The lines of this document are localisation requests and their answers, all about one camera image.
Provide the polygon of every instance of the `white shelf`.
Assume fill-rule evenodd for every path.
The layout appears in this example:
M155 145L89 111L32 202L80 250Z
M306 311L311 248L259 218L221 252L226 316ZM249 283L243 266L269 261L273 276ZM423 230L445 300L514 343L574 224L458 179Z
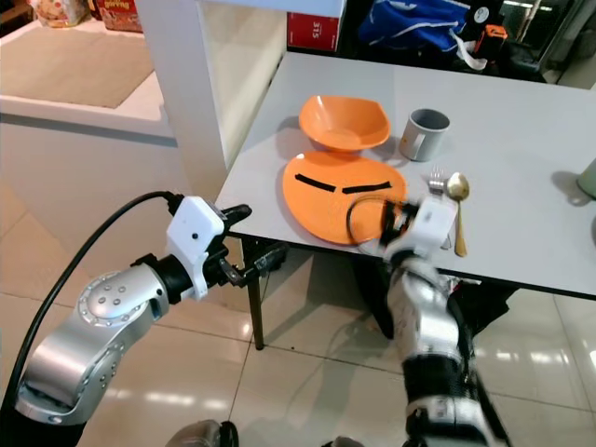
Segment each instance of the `white shelf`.
M312 16L342 17L345 0L208 0L243 7L263 7Z
M40 26L42 25L38 20L29 23L1 39L0 46L11 40L18 39L25 33ZM102 22L96 20L88 20L74 27L74 29L89 33L125 34L144 38L142 34L108 31ZM68 30L56 30L56 32L67 33ZM3 114L9 115L50 119L97 128L126 130L160 137L174 137L164 109L164 99L155 72L151 73L115 109L0 95L0 110Z

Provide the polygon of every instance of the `spoon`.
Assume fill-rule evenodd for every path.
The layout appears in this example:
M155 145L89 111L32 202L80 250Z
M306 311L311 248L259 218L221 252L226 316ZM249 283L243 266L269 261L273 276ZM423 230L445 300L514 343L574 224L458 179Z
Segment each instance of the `spoon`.
M457 233L455 236L455 254L457 256L467 256L466 241L462 229L462 200L469 196L469 183L466 176L461 172L452 175L445 184L445 193L447 196L457 202Z

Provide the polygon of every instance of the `red box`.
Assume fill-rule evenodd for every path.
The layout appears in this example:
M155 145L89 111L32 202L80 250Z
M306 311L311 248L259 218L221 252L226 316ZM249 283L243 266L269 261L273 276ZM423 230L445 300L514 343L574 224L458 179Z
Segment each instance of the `red box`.
M288 47L335 51L340 20L336 17L288 13Z

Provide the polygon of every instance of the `gray mug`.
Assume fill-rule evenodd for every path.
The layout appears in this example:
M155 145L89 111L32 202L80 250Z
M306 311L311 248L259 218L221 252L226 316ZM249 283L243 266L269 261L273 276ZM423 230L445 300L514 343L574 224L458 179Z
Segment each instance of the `gray mug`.
M433 158L439 153L449 125L449 118L437 110L414 110L403 131L400 152L413 161Z

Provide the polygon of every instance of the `table leg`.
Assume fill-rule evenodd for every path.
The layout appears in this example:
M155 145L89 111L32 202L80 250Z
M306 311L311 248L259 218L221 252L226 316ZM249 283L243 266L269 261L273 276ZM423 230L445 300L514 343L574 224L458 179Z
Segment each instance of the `table leg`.
M258 242L251 238L242 238L242 257L244 263L250 261L258 247ZM254 346L257 351L264 348L263 335L263 313L261 311L261 286L256 278L247 285L249 290L249 303L251 305L252 333L254 335Z

